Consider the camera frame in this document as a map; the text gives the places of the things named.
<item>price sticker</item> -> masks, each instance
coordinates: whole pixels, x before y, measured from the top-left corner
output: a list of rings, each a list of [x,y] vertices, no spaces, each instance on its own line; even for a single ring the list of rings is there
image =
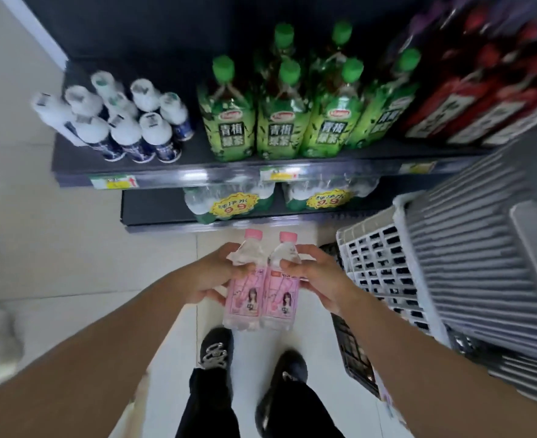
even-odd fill
[[[268,167],[260,169],[260,179],[263,181],[294,181],[299,177],[299,168]]]
[[[238,192],[220,201],[216,201],[210,213],[220,218],[245,214],[253,209],[258,202],[258,195]]]
[[[123,190],[139,187],[134,175],[90,177],[90,181],[95,189],[100,190]]]
[[[326,192],[320,192],[313,195],[307,200],[307,207],[313,209],[323,209],[326,207],[343,206],[350,201],[353,193],[343,189],[333,189]]]
[[[403,163],[398,173],[431,173],[431,171],[435,168],[436,164],[436,161],[433,161],[431,163]]]

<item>green bottle cap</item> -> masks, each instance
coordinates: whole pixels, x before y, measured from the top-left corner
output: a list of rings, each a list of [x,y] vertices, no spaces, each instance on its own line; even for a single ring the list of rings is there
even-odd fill
[[[274,28],[274,43],[278,49],[286,49],[293,44],[295,30],[288,23],[279,23]]]
[[[400,58],[398,58],[398,70],[401,72],[411,72],[416,68],[419,61],[420,52],[418,49],[410,48],[404,50]]]
[[[352,36],[352,25],[348,21],[338,21],[333,26],[331,39],[338,46],[343,46]]]
[[[234,61],[227,55],[220,55],[212,61],[212,71],[218,83],[228,83],[234,78]]]
[[[341,77],[346,83],[357,81],[364,70],[364,63],[357,58],[348,58],[341,68]]]
[[[301,77],[301,66],[297,61],[287,58],[281,63],[279,69],[279,78],[283,83],[288,85],[295,85]]]

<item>pink water bottle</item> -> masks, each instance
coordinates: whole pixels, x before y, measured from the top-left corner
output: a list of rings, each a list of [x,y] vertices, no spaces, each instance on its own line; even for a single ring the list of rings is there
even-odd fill
[[[261,325],[266,328],[288,331],[293,328],[299,278],[291,277],[282,271],[281,260],[301,263],[295,247],[297,234],[281,232],[281,243],[268,258],[267,276],[265,278],[265,299],[262,310]]]
[[[223,324],[228,329],[244,331],[260,327],[260,311],[267,267],[266,255],[260,246],[262,239],[262,231],[246,229],[244,242],[236,252],[228,256],[235,266],[256,264],[255,271],[245,278],[230,280],[223,318]]]

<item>store shelf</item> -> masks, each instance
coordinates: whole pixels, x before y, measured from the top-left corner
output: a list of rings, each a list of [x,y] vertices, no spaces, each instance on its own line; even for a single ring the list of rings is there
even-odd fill
[[[123,191],[121,222],[130,233],[145,231],[206,232],[224,227],[245,228],[252,224],[285,226],[302,221],[340,221],[348,225],[367,218],[392,205],[398,194],[431,189],[444,181],[448,175],[404,175],[382,177],[378,187],[364,200],[358,210],[304,210],[291,211],[285,205],[282,189],[275,188],[274,202],[267,211],[235,216],[227,221],[200,224],[185,205],[182,189],[153,189]]]
[[[78,148],[56,136],[52,171],[62,187],[92,186],[92,177],[133,175],[141,189],[203,186],[213,183],[240,183],[243,179],[260,179],[261,169],[275,167],[294,173],[298,180],[319,175],[400,175],[403,173],[455,173],[488,153],[477,148],[430,147],[396,138],[385,138],[370,147],[342,150],[331,159],[264,161],[258,156],[232,163],[214,159],[199,116],[196,84],[206,76],[210,56],[199,54],[178,55],[157,60],[137,59],[123,62],[117,59],[78,59],[68,62],[64,86],[80,84],[91,88],[90,75],[97,70],[111,72],[117,80],[129,86],[139,77],[153,81],[162,92],[177,92],[187,104],[194,138],[183,144],[181,158],[171,165],[158,160],[137,164],[124,158],[107,162],[90,148]],[[412,166],[412,163],[423,163]]]

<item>leg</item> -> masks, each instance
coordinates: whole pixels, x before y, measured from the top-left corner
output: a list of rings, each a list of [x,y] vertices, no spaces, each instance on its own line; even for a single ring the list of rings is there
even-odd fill
[[[200,366],[190,377],[190,397],[185,406],[176,438],[200,438],[218,428],[227,438],[239,438],[238,420],[230,406],[232,385],[232,332],[212,329],[202,341]]]
[[[306,382],[307,365],[303,357],[287,350],[279,358],[271,386],[256,410],[256,427],[263,438],[343,438]]]

